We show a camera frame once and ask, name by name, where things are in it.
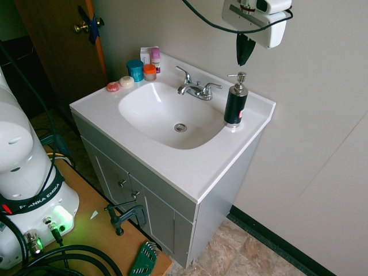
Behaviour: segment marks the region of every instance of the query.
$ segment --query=chrome faucet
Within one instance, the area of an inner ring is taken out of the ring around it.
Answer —
[[[201,87],[200,82],[197,82],[196,84],[192,82],[190,74],[187,71],[181,69],[179,66],[176,66],[176,69],[185,72],[184,84],[180,85],[180,87],[178,88],[179,95],[184,95],[184,93],[187,92],[188,94],[195,96],[199,99],[209,101],[213,97],[211,86],[216,86],[219,89],[223,88],[222,85],[217,85],[212,82],[207,83],[205,87]]]

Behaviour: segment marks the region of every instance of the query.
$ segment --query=soap dispenser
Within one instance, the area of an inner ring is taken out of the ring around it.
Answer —
[[[246,73],[239,72],[237,76],[237,84],[229,88],[229,96],[226,103],[224,124],[229,128],[237,128],[242,120],[242,112],[246,105],[248,89],[245,88],[243,82],[246,78]]]

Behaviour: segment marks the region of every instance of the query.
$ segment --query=white wall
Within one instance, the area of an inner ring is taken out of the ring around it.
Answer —
[[[27,35],[13,0],[0,0],[0,40],[6,41]]]
[[[191,2],[228,26],[223,0]],[[180,0],[94,4],[113,79],[152,45],[224,79],[245,71],[246,86],[277,105],[235,206],[335,274],[366,275],[367,1],[294,0],[281,45],[256,46],[240,68],[236,35],[207,26]]]

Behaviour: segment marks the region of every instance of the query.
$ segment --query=pink soap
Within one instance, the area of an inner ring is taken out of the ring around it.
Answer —
[[[110,82],[106,88],[108,92],[116,92],[120,89],[120,85],[118,82]]]

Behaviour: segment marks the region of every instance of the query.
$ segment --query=teal jar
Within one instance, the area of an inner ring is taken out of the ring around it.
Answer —
[[[132,76],[135,82],[143,80],[143,62],[139,59],[132,59],[126,63],[129,76]]]

